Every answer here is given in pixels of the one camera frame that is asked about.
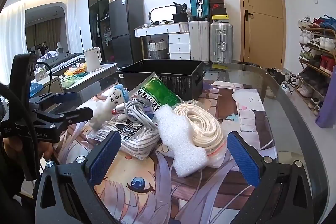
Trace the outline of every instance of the white foam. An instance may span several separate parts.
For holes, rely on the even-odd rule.
[[[163,144],[174,152],[173,166],[179,177],[190,175],[208,164],[205,149],[193,143],[194,130],[187,117],[176,115],[168,105],[157,110],[155,117]]]

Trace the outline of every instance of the bed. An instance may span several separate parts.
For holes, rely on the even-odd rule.
[[[51,72],[53,75],[63,75],[72,65],[76,63],[84,63],[85,58],[83,53],[61,53],[57,54],[56,51],[53,51],[49,54],[45,54],[38,61],[42,61],[47,63],[51,67]],[[43,65],[39,64],[36,67],[35,73],[43,67]]]

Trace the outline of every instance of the black cable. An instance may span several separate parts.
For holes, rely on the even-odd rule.
[[[36,173],[36,180],[38,185],[40,184],[40,161],[38,156],[38,142],[35,127],[33,122],[30,118],[30,115],[23,104],[20,102],[18,97],[12,92],[8,87],[6,87],[3,83],[0,82],[0,94],[7,98],[11,104],[11,107],[16,107],[21,112],[23,119],[25,120],[28,130],[30,132],[31,141],[33,143],[33,150],[34,150],[34,162],[35,162],[35,173]]]
[[[53,73],[51,72],[51,67],[45,63],[45,62],[42,62],[42,61],[38,61],[36,62],[36,64],[42,64],[42,65],[45,65],[48,67],[49,71],[50,71],[50,81],[49,81],[49,89],[48,89],[48,93],[50,92],[50,87],[51,87],[51,80],[52,80],[52,77],[53,77]]]

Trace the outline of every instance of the person's hand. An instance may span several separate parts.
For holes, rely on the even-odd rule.
[[[17,160],[18,153],[22,151],[22,141],[19,137],[10,137],[3,139],[3,146],[5,148],[5,152],[13,160]],[[42,155],[44,159],[47,161],[51,155],[53,154],[53,145],[47,142],[39,142],[38,143],[38,152],[39,157]]]

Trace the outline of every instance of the wicker basket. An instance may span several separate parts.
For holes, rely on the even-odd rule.
[[[159,43],[154,42],[154,40],[150,40],[148,48],[151,59],[168,59],[167,42],[163,39],[161,39]]]

